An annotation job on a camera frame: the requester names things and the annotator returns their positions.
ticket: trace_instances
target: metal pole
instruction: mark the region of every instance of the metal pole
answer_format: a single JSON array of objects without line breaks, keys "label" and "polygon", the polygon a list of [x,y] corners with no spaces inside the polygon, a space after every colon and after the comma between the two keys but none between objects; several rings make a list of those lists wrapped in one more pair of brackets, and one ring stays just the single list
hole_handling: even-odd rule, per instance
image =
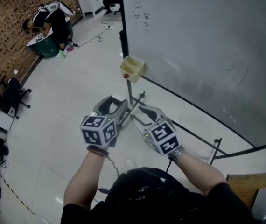
[{"label": "metal pole", "polygon": [[[247,149],[244,151],[232,153],[232,154],[230,154],[230,157],[235,157],[235,156],[244,155],[244,154],[250,154],[250,153],[260,151],[263,149],[266,149],[266,144],[263,146],[257,147],[257,148],[250,148],[250,149]],[[224,158],[226,158],[224,155],[215,157],[215,159],[224,159]]]},{"label": "metal pole", "polygon": [[[136,101],[137,103],[141,104],[141,105],[146,105],[145,103],[142,103],[141,101],[139,101],[138,99],[132,97],[132,99],[134,101]],[[215,147],[213,144],[209,143],[208,141],[204,140],[203,138],[199,137],[198,135],[196,135],[195,133],[191,132],[189,129],[186,129],[185,127],[179,125],[178,123],[174,122],[172,120],[172,122],[178,126],[179,128],[181,128],[182,130],[186,131],[187,133],[191,134],[192,136],[196,137],[197,139],[199,139],[200,141],[204,142],[205,144],[209,145],[210,147],[212,147],[213,149],[216,149],[217,151],[221,152],[222,154],[224,154],[225,156],[229,157],[230,155],[227,154],[226,152],[222,151],[221,149]]]},{"label": "metal pole", "polygon": [[[142,98],[144,98],[144,94],[146,92],[144,91],[142,94],[139,95],[139,98],[137,99],[138,101],[140,101]],[[123,118],[123,120],[120,122],[120,125],[122,125],[124,123],[124,121],[126,120],[126,118],[128,118],[128,116],[132,113],[133,109],[136,107],[136,105],[139,102],[135,102],[135,104],[132,106],[132,109],[126,114],[126,116]]]},{"label": "metal pole", "polygon": [[186,101],[187,103],[191,104],[191,105],[194,106],[195,108],[199,109],[201,112],[204,112],[205,114],[209,115],[210,117],[212,117],[213,119],[215,119],[216,121],[218,121],[218,122],[219,122],[220,124],[222,124],[223,126],[227,127],[230,131],[234,132],[236,135],[240,136],[240,137],[241,137],[242,139],[244,139],[247,143],[249,143],[252,147],[257,148],[255,145],[253,145],[253,144],[252,144],[249,140],[247,140],[245,137],[243,137],[242,135],[240,135],[239,133],[237,133],[236,131],[234,131],[233,129],[231,129],[229,126],[227,126],[225,123],[223,123],[222,121],[220,121],[219,119],[217,119],[217,118],[214,117],[213,115],[209,114],[208,112],[206,112],[206,111],[203,110],[202,108],[198,107],[198,106],[195,105],[194,103],[192,103],[192,102],[190,102],[189,100],[183,98],[182,96],[180,96],[180,95],[174,93],[173,91],[171,91],[171,90],[165,88],[164,86],[162,86],[162,85],[156,83],[155,81],[150,80],[149,78],[146,78],[146,77],[144,77],[144,76],[142,76],[142,78],[144,78],[145,80],[147,80],[147,81],[149,81],[149,82],[151,82],[151,83],[153,83],[153,84],[159,86],[160,88],[162,88],[162,89],[168,91],[169,93],[171,93],[171,94],[177,96],[178,98],[180,98],[180,99]]},{"label": "metal pole", "polygon": [[[222,141],[222,138],[219,139],[219,141],[218,141],[218,145],[217,145],[217,148],[219,148],[219,146],[220,146],[220,144],[221,144],[221,141]],[[212,157],[212,160],[211,160],[211,162],[210,162],[210,165],[213,164],[213,161],[214,161],[214,159],[215,159],[215,157],[216,157],[216,154],[217,154],[217,150],[215,150],[215,153],[213,154],[213,157]]]},{"label": "metal pole", "polygon": [[127,86],[128,86],[128,92],[129,92],[129,101],[130,101],[130,104],[133,106],[131,81],[127,80]]}]

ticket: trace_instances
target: metal stand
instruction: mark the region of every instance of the metal stand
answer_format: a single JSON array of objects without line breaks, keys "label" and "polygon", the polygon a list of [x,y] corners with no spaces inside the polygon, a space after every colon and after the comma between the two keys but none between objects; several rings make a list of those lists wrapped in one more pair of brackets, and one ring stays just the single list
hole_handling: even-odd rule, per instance
[{"label": "metal stand", "polygon": [[138,103],[141,103],[141,99],[142,98],[144,98],[144,96],[145,96],[145,91],[142,93],[142,94],[140,94],[139,95],[139,98],[138,99],[135,99],[134,98],[134,100],[136,101],[135,102],[135,104],[133,105],[133,100],[132,100],[132,98],[130,99],[130,104],[132,104],[132,109],[126,114],[126,116],[123,118],[123,120],[120,122],[120,125],[122,125],[124,122],[125,122],[125,120],[128,118],[128,116],[132,113],[132,111],[133,111],[133,109],[136,107],[136,105],[138,104]]},{"label": "metal stand", "polygon": [[[124,2],[123,0],[120,0],[120,6],[123,8],[124,7]],[[125,20],[125,11],[124,9],[121,10],[121,14],[122,14],[122,23],[123,23],[123,30],[119,33],[120,35],[120,42],[121,42],[121,47],[122,47],[122,51],[123,51],[123,58],[125,58],[127,55],[129,55],[129,48],[128,48],[128,41],[127,41],[127,31],[126,31],[126,20]],[[146,77],[143,77],[144,79],[148,80],[149,82],[167,90],[168,92],[174,94],[172,91],[166,89],[165,87],[162,87],[160,86],[159,84],[147,79]],[[132,86],[131,86],[131,82],[127,80],[127,86],[128,86],[128,93],[129,93],[129,100],[130,100],[130,104],[133,106],[133,108],[137,105],[137,103],[141,104],[141,105],[145,105],[144,103],[140,102],[140,99],[136,99],[132,96]],[[253,145],[251,142],[249,142],[248,140],[246,140],[244,137],[240,136],[238,133],[236,133],[234,130],[231,130],[232,132],[236,133],[237,135],[239,135],[241,138],[243,138],[245,141],[247,141],[253,148],[250,148],[250,149],[247,149],[247,150],[244,150],[244,151],[240,151],[240,152],[235,152],[235,153],[232,153],[232,154],[227,154],[226,152],[222,151],[219,147],[220,147],[220,144],[221,144],[221,141],[222,139],[217,139],[215,140],[215,143],[217,143],[217,147],[211,143],[209,143],[208,141],[206,141],[205,139],[201,138],[200,136],[196,135],[195,133],[191,132],[190,130],[188,130],[187,128],[181,126],[180,124],[176,123],[173,121],[173,123],[179,127],[180,129],[186,131],[187,133],[191,134],[192,136],[196,137],[197,139],[199,139],[200,141],[204,142],[205,144],[209,145],[210,147],[212,147],[213,149],[215,149],[215,153],[213,155],[213,158],[210,162],[210,164],[213,163],[213,161],[215,159],[222,159],[222,158],[228,158],[228,157],[235,157],[235,156],[239,156],[239,155],[244,155],[244,154],[249,154],[249,153],[253,153],[253,152],[256,152],[256,151],[259,151],[259,150],[263,150],[263,149],[266,149],[266,144],[263,145],[263,146],[260,146],[260,147],[256,147],[255,145]]]}]

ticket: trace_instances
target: white table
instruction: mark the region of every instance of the white table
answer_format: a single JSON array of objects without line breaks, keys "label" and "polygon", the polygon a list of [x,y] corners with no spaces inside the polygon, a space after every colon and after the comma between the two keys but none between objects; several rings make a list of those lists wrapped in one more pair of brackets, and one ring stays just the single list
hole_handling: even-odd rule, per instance
[{"label": "white table", "polygon": [[85,18],[85,13],[92,12],[96,16],[96,11],[103,7],[103,0],[78,0],[82,15]]}]

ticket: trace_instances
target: green bucket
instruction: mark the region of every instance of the green bucket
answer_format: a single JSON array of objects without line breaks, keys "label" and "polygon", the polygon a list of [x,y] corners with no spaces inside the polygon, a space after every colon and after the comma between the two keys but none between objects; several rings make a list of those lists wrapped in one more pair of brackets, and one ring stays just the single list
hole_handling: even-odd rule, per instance
[{"label": "green bucket", "polygon": [[[73,37],[73,27],[71,19],[69,17],[66,17],[66,23],[68,30],[71,36]],[[34,39],[32,39],[30,42],[27,43],[27,46],[44,56],[47,57],[56,56],[59,51],[59,44],[54,38],[52,30],[50,30],[49,33],[50,34],[46,38],[39,40],[38,42],[36,41],[38,36],[36,36]]]}]

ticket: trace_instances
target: black office chair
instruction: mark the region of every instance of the black office chair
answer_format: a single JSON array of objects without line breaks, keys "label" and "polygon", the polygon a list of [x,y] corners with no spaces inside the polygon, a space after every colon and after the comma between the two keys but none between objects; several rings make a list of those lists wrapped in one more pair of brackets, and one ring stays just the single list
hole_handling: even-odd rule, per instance
[{"label": "black office chair", "polygon": [[3,105],[4,111],[9,113],[11,107],[15,108],[14,116],[16,119],[19,119],[17,116],[17,112],[19,109],[19,104],[23,104],[28,109],[30,109],[30,105],[25,104],[22,101],[22,98],[27,94],[31,93],[31,89],[27,89],[25,91],[22,90],[20,82],[16,78],[12,78],[8,84],[4,82],[6,76],[1,79],[0,85],[3,85],[6,90],[3,93]]},{"label": "black office chair", "polygon": [[121,7],[119,8],[119,10],[117,10],[116,12],[114,12],[114,15],[118,12],[121,12]]}]

